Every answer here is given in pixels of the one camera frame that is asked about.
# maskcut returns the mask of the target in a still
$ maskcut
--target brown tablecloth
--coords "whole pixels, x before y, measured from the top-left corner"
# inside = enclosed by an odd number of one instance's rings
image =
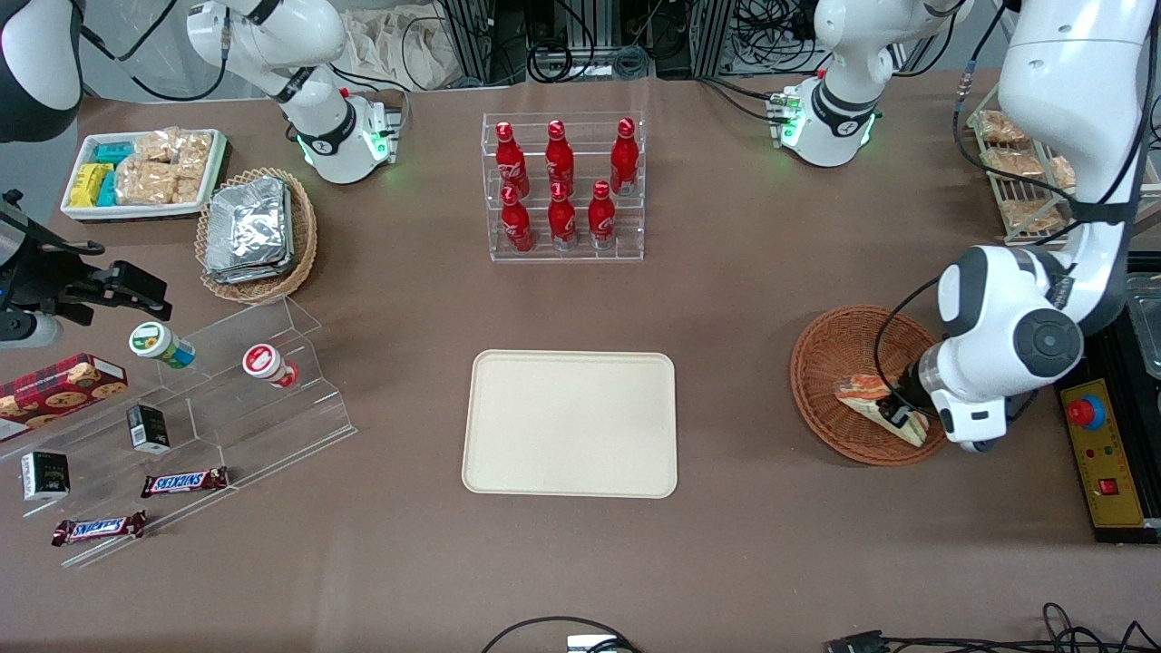
[[[871,143],[837,170],[773,150],[764,125],[693,82],[419,95],[398,164],[345,187],[312,174],[269,101],[86,103],[82,135],[215,127],[231,173],[303,181],[322,245],[295,299],[325,325],[319,359],[360,431],[79,572],[57,567],[50,533],[20,518],[17,479],[2,479],[2,648],[471,652],[512,622],[565,613],[658,653],[814,651],[870,629],[1040,634],[1050,600],[1108,631],[1161,629],[1159,552],[1091,544],[1051,393],[993,454],[947,447],[902,469],[844,461],[794,408],[787,361],[812,318],[893,306],[1000,232],[985,179],[951,144],[956,80],[893,81]],[[644,263],[490,263],[482,114],[628,108],[648,115]],[[165,278],[179,332],[240,308],[200,285],[192,222],[51,225]],[[935,325],[932,304],[913,314]],[[99,309],[58,346],[5,352],[3,375],[77,351],[125,361],[140,320]],[[470,366],[491,347],[669,354],[677,491],[464,489]],[[498,651],[561,651],[585,630],[539,626]]]

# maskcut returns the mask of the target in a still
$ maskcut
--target beige tray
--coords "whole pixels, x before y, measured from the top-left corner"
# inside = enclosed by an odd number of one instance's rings
[[[483,494],[669,496],[677,488],[673,363],[661,353],[481,353],[463,485]]]

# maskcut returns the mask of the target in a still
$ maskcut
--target red cookie box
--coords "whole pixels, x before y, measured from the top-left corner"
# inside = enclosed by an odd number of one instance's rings
[[[125,392],[125,369],[78,353],[0,386],[0,442]]]

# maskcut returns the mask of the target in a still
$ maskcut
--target food tray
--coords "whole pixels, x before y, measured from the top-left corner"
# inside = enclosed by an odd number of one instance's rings
[[[481,494],[669,496],[677,487],[673,363],[639,352],[481,353],[462,479]]]
[[[209,134],[214,137],[210,144],[210,156],[205,163],[205,171],[202,173],[202,187],[197,192],[197,200],[182,202],[179,204],[132,204],[116,207],[71,207],[68,206],[68,193],[73,184],[77,182],[77,174],[80,166],[93,163],[93,151],[98,145],[106,143],[132,142],[138,136],[152,134],[152,131],[123,131],[120,134],[94,134],[86,136],[80,144],[80,152],[73,162],[72,173],[68,175],[68,184],[65,186],[60,198],[60,213],[78,222],[139,222],[149,220],[174,220],[181,217],[196,217],[202,204],[209,201],[210,193],[217,186],[218,174],[222,163],[225,159],[229,143],[224,134],[217,129],[182,129],[195,134]]]

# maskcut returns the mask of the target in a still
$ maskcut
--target bottle cap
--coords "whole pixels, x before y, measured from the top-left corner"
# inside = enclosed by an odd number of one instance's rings
[[[171,343],[173,331],[160,322],[144,322],[129,335],[129,349],[144,358],[161,356]]]
[[[271,345],[261,343],[246,350],[241,357],[241,367],[251,376],[266,379],[282,368],[282,354]]]

